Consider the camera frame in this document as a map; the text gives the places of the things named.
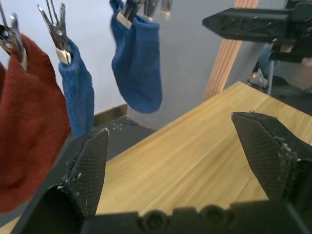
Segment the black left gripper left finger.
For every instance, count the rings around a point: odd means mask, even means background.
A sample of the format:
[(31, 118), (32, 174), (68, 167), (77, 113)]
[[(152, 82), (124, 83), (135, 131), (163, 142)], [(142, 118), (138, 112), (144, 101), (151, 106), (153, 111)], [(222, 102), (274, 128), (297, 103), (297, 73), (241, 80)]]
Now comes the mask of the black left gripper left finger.
[(96, 214), (105, 177), (109, 130), (103, 128), (82, 142), (74, 141), (76, 152), (62, 183), (45, 194), (49, 234), (78, 234), (84, 219)]

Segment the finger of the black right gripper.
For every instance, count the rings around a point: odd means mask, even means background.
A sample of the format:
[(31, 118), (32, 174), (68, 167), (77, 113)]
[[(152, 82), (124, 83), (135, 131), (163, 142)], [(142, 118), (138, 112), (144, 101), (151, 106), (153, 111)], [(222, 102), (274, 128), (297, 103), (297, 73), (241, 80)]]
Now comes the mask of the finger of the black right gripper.
[(224, 39), (271, 43), (284, 37), (286, 10), (229, 8), (202, 20), (207, 29)]

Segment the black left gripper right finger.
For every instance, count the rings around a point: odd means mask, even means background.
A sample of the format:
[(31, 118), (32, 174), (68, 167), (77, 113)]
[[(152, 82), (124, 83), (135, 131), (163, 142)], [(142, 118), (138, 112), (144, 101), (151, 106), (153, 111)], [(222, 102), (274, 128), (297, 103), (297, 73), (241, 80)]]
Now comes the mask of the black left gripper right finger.
[(312, 200), (312, 147), (277, 118), (233, 112), (232, 122), (248, 164), (270, 200)]

